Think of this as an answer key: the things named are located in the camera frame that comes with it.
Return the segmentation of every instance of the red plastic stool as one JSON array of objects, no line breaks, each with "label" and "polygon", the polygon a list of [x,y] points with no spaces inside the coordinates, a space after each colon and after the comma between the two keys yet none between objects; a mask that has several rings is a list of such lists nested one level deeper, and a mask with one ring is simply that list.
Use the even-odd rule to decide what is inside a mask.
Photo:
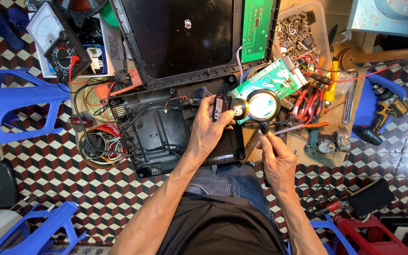
[{"label": "red plastic stool", "polygon": [[[360,246],[359,255],[408,255],[408,248],[393,233],[391,233],[376,217],[371,215],[365,222],[335,217],[336,226],[341,233],[354,240]],[[355,228],[369,228],[367,240]],[[382,241],[387,235],[391,241]],[[347,254],[344,247],[338,244],[336,254]]]}]

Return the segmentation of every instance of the blue slipper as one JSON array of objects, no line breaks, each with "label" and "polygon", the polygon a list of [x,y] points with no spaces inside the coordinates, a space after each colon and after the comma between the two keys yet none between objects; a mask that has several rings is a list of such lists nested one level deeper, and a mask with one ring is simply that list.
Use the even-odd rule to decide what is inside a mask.
[{"label": "blue slipper", "polygon": [[0,36],[14,49],[23,49],[23,40],[12,31],[8,18],[0,12]]},{"label": "blue slipper", "polygon": [[17,8],[9,8],[7,12],[10,21],[14,23],[15,27],[18,28],[21,32],[29,34],[28,31],[26,30],[26,27],[30,23],[29,16],[22,10]]}]

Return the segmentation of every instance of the qr code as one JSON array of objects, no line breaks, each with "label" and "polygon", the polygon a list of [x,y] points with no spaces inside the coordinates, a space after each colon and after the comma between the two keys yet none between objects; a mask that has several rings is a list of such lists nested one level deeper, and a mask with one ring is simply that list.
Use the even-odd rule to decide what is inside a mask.
[{"label": "qr code", "polygon": [[108,36],[108,41],[110,43],[110,57],[115,60],[121,60],[121,54],[119,53],[119,43],[117,39]]}]

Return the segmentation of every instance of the black shirt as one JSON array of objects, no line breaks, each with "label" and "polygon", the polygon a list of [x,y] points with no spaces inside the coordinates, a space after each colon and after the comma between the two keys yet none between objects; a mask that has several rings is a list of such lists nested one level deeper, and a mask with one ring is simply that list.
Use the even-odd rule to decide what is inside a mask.
[{"label": "black shirt", "polygon": [[271,220],[240,197],[185,192],[157,254],[287,254]]}]

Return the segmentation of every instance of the green circuit board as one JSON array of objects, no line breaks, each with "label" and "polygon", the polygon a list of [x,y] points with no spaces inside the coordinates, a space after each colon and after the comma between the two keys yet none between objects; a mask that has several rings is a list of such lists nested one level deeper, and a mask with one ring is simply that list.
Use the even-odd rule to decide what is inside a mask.
[{"label": "green circuit board", "polygon": [[246,0],[243,16],[241,61],[264,57],[273,0]]},{"label": "green circuit board", "polygon": [[[275,92],[281,100],[297,89],[306,84],[306,80],[302,73],[296,69],[297,72],[291,73],[281,59],[273,62],[262,71],[258,72],[252,78],[242,83],[230,93],[235,98],[247,99],[248,95],[254,90],[271,89]],[[237,121],[242,124],[247,121],[249,117]]]}]

